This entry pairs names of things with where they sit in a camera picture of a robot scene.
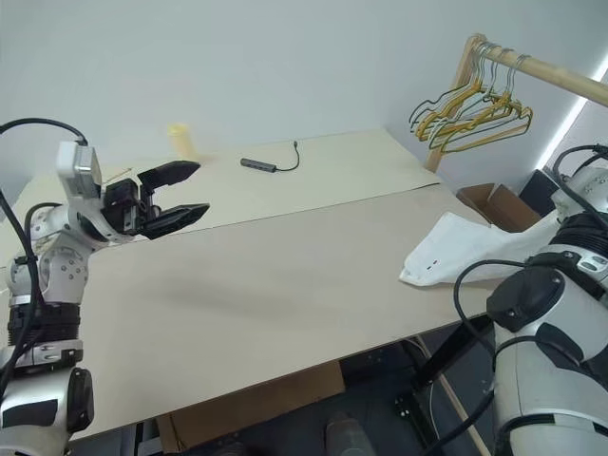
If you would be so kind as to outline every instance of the white cloth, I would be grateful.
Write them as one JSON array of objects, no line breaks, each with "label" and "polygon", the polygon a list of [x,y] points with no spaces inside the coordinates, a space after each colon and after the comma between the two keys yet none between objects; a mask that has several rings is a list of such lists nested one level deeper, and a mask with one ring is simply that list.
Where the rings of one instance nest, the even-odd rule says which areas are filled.
[{"label": "white cloth", "polygon": [[[507,233],[446,212],[408,255],[399,279],[418,286],[453,283],[464,268],[480,259],[525,261],[551,240],[558,227],[556,211],[523,233]],[[487,265],[468,274],[465,282],[505,277],[515,271],[511,266]]]}]

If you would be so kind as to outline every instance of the wooden table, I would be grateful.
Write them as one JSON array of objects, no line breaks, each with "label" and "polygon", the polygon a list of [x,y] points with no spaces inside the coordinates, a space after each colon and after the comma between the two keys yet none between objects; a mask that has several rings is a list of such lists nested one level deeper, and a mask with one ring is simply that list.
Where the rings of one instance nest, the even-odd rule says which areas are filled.
[{"label": "wooden table", "polygon": [[[96,416],[76,437],[456,321],[450,286],[397,279],[445,211],[482,221],[434,184],[94,255],[81,338]],[[465,310],[488,293],[465,287]]]}]

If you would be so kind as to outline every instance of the floor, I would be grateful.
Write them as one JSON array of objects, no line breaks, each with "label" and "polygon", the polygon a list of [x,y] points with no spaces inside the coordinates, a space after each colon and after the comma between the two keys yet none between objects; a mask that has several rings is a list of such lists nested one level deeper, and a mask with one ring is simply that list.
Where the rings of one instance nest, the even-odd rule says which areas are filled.
[{"label": "floor", "polygon": [[[446,328],[429,333],[424,336],[425,343],[434,350],[452,331],[453,328]],[[397,396],[408,390],[409,379],[415,373],[416,360],[412,356],[418,357],[416,350],[408,353],[402,344],[393,344],[347,358],[341,363],[347,386],[344,393],[247,427],[184,454],[211,455],[219,448],[239,441],[249,448],[253,456],[322,456],[325,454],[325,426],[335,413],[344,411],[359,421],[378,456],[420,455],[422,448],[412,427],[407,418],[399,416],[394,403]],[[471,412],[491,378],[488,356],[481,348],[474,347],[447,371],[446,376],[465,409]],[[432,408],[440,435],[460,422],[438,383],[434,387]],[[491,451],[491,410],[481,418],[478,430]],[[104,438],[79,442],[72,454],[134,454],[132,448],[125,447],[124,432],[113,435],[111,437],[110,433]],[[466,434],[446,446],[445,450],[445,455],[450,456],[471,454],[477,453]]]}]

